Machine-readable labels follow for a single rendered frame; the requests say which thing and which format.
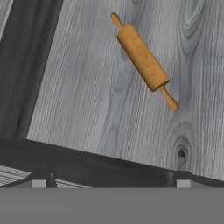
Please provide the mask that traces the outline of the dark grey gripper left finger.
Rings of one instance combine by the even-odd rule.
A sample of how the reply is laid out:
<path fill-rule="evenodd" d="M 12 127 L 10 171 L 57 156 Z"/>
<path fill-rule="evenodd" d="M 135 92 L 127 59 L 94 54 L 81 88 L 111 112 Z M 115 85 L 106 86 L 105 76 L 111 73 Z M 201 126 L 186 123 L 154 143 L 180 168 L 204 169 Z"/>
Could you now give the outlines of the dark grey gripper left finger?
<path fill-rule="evenodd" d="M 57 184 L 53 172 L 36 171 L 28 175 L 26 178 L 3 185 L 3 188 L 51 188 L 56 186 Z"/>

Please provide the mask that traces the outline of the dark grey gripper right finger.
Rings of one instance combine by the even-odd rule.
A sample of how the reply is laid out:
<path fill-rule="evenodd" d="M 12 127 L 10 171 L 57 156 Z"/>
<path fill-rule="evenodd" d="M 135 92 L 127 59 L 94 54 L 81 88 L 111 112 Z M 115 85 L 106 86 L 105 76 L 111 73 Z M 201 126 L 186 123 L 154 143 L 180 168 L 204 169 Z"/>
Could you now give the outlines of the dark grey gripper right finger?
<path fill-rule="evenodd" d="M 169 173 L 169 181 L 169 185 L 175 188 L 216 187 L 211 179 L 193 175 L 189 171 L 172 171 Z"/>

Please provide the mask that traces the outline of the brown wooden rolling pin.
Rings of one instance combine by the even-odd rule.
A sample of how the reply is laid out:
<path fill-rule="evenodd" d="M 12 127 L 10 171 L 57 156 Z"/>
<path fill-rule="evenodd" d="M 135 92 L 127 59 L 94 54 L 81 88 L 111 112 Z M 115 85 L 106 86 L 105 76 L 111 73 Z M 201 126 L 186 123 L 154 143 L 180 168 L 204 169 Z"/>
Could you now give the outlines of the brown wooden rolling pin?
<path fill-rule="evenodd" d="M 123 25 L 119 16 L 113 12 L 111 20 L 119 28 L 117 40 L 127 53 L 136 70 L 142 76 L 151 92 L 161 91 L 167 104 L 173 111 L 179 110 L 179 105 L 166 90 L 165 85 L 171 81 L 165 70 L 161 67 L 154 54 L 144 43 L 132 24 Z"/>

